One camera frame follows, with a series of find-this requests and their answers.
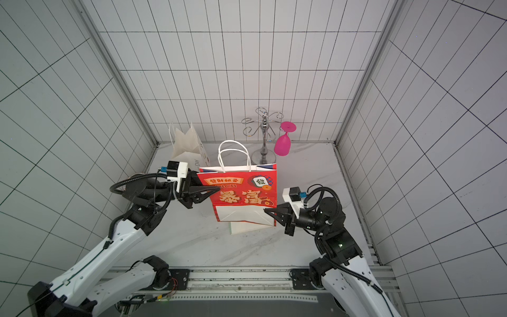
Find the metal stand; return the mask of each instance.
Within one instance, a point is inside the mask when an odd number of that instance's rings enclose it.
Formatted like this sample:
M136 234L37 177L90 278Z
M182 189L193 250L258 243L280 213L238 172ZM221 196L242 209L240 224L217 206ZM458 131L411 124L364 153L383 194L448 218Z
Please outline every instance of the metal stand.
M275 131L273 131L273 128L269 123L270 122L281 123L281 121L271 120L269 119L269 117L276 114L276 118L278 120L281 120L283 118L283 114L281 112L273 112L272 114L268 115L268 111L262 107L257 108L256 112L259 114L259 116L261 116L260 119L252 120L252 118L244 118L243 120L241 120L241 123L243 124L260 122L257 129L252 134L250 134L252 131L251 127L247 126L246 128L243 129L243 134L246 136L253 136L254 134L257 133L259 129L261 129L262 132L262 148L254 151L251 154L251 160L255 165L276 163L276 155L273 151L268 150L266 142L273 142L273 140L271 139L272 136L269 134L268 129L271 129L271 132L273 132L273 136L275 135Z

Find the white grid wall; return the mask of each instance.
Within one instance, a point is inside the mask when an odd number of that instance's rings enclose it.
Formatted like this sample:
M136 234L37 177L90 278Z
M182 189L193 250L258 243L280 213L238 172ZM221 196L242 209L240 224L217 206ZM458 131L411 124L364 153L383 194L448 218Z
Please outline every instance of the white grid wall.
M0 315L123 213L153 147L118 89L70 0L0 2Z
M411 317L507 315L507 2L407 1L339 150Z
M160 141L246 138L257 107L335 140L394 0L84 0ZM279 125L273 127L279 133Z

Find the marble table surface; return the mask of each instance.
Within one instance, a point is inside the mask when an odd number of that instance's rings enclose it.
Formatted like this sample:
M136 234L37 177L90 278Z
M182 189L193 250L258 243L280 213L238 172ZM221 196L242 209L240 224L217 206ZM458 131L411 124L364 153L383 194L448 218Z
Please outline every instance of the marble table surface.
M250 152L260 144L245 144ZM218 166L218 144L204 144L212 166ZM149 172L166 166L172 153L171 144L162 144L155 154ZM227 151L226 165L245 165L245 155ZM320 183L336 191L346 214L345 227L372 264L368 246L359 224L350 194L338 165L333 145L329 143L295 143L291 152L277 157L278 203L282 189ZM313 237L300 228L294 236L284 234L284 227L265 228L231 235L229 223L217 222L211 202L194 204L186 209L173 201L160 225L148 237L121 258L116 267L130 266L134 261L156 255L169 266L308 266L319 257Z

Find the red paper bag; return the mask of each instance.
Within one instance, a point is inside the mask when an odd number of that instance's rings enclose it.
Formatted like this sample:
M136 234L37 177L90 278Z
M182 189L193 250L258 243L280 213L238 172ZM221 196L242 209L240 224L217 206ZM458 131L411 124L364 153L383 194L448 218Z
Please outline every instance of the red paper bag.
M243 147L224 149L222 144L234 142ZM222 153L240 151L247 155L247 165L224 166ZM251 165L248 150L239 142L227 140L219 146L218 167L200 168L199 179L205 186L219 186L221 190L210 199L217 221L248 221L274 226L276 221L264 208L276 207L276 164Z

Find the black cable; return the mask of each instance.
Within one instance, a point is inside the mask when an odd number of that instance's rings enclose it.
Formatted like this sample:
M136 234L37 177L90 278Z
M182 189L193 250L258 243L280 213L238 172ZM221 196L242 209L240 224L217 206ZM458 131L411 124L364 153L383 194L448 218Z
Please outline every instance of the black cable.
M135 261L135 262L134 262L134 264L132 264L132 265L130 266L130 268L129 268L128 270L126 270L126 271L125 271L125 273L127 273L128 271L130 271L131 269L133 269L133 268L134 268L134 265L136 265L136 264L137 264L137 263L139 263L139 262L142 262L142 260L137 260L137 261Z
M308 187L308 189L306 190L306 192L310 193L310 188L312 188L313 186L317 186L317 185L319 185L320 187L323 187L323 185L321 185L321 184L313 184L310 187ZM321 192L320 195L319 195L319 198L317 199L317 202L313 206L308 207L306 209L307 210L314 210L315 208L317 208L317 206L319 206L320 201L322 200L323 197L324 197L324 192Z
M121 195L121 194L123 194L123 191L118 190L119 187L126 185L128 183L138 181L138 180L150 179L150 178L154 178L154 177L167 177L167 175L166 174L159 174L159 173L151 173L151 174L143 174L143 175L139 175L139 176L134 176L129 179L123 180L121 182L117 182L116 184L113 184L111 187L109 187L109 191L111 191L112 193Z
M175 191L176 191L176 182L172 182L172 188L169 187L169 195L167 197L167 200L165 201L165 203L162 207L157 209L158 213L163 211L164 209L167 209L167 207L169 206L169 203L171 202L172 195Z
M316 189L312 190L312 192L310 194L308 194L308 196L306 196L305 200L303 200L303 203L304 203L304 205L306 205L308 203L308 201L310 200L310 198L312 198L317 193L320 193L320 195L323 196L323 192L330 193L336 202L335 212L331 215L330 219L327 221L329 224L332 224L338 218L338 216L340 215L340 213L342 211L342 204L340 203L340 198L338 197L338 195L336 194L336 192L334 190L332 190L329 187L324 187L324 186L316 188Z
M315 237L315 235L314 235L314 234L311 234L308 230L306 230L306 228L303 228L303 230L305 230L305 232L306 232L306 233L308 233L309 235L311 235L311 236L314 236L314 237Z
M101 253L102 251L104 251L104 249L100 250L99 253L97 253L96 256L93 257L93 259L91 259L88 263L85 264L85 266L83 266L79 271L77 271L76 273L74 273L71 277L69 277L69 279L67 281L70 281L74 276L78 275L82 270L85 269L85 267L87 267L90 263L92 263ZM47 293L46 295L44 295L43 297L39 298L38 300L36 300L35 302L33 302L33 304L30 304L28 305L27 307L25 307L22 311L20 311L15 317L18 317L19 315L21 315L25 310L29 309L30 307L32 307L33 305L37 304L38 302L40 302L41 300L43 300L46 296L50 295L50 294L53 294L56 290L58 290L59 288L61 288L63 286L63 283L60 284L60 286L58 286L57 288L55 288L54 290L50 290L49 293Z
M314 242L315 242L315 246L317 247L317 250L319 251L320 254L324 254L324 251L322 251L322 248L320 247L320 244L318 243L318 240L319 240L319 236L320 236L320 233L324 231L324 228L325 228L326 225L323 225L321 226L320 228L318 228L316 231L315 231L315 235L313 236L313 239L314 239Z
M322 185L322 184L313 184L310 187L308 187L308 189L306 190L306 192L309 193L310 192L310 188L312 188L313 186L317 186L317 185L319 185L321 187L324 187L324 185Z
M389 308L389 312L391 313L391 316L394 317L394 315L392 314L392 311L391 311L391 307L389 306L389 303L387 302L387 299L385 299L384 294L382 294L382 298L384 299L384 302L387 305L387 308Z
M123 219L123 216L124 215L121 215L121 216L118 216L116 218L114 218L112 221L111 221L111 224L109 225L109 233L107 234L107 238L109 240L107 240L105 243L104 243L104 246L102 247L103 249L107 249L109 248L109 246L111 245L111 243L113 243L113 235L115 234L115 225L118 221L122 220Z
M56 291L57 289L59 289L60 287L62 287L63 284L61 284L60 286L58 286L57 288L55 288L54 290L50 291L49 293L47 293L46 295L44 295L43 297L39 298L38 300L36 300L35 302L33 302L33 304L30 304L28 306L26 306L22 311L19 312L19 314L16 315L16 317L18 317L19 315L21 315L25 310L29 309L30 307L32 307L33 305L35 305L36 303L40 302L41 300L43 300L46 296L48 295L51 295L54 291Z
M157 176L155 176L155 182L153 184L153 214L157 214L157 207L156 207L156 199L157 196Z
M389 309L389 312L391 313L391 316L394 317L394 314L392 313L391 311L391 307L389 306L389 303L387 302L387 300L385 299L385 296L384 296L384 291L376 284L372 284L372 280L367 278L366 276L363 276L357 272L354 272L352 270L349 270L348 268L346 267L343 267L341 265L338 265L336 262L334 262L333 260L331 260L330 258L328 258L327 256L324 256L323 257L324 260L328 261L331 266L335 269L339 269L341 271L344 271L345 273L349 274L349 275L352 275L353 277L357 278L357 279L360 279L362 280L363 282L365 282L366 284L370 285L377 293L379 293L382 298L384 299L384 302L385 304L387 305L387 308Z

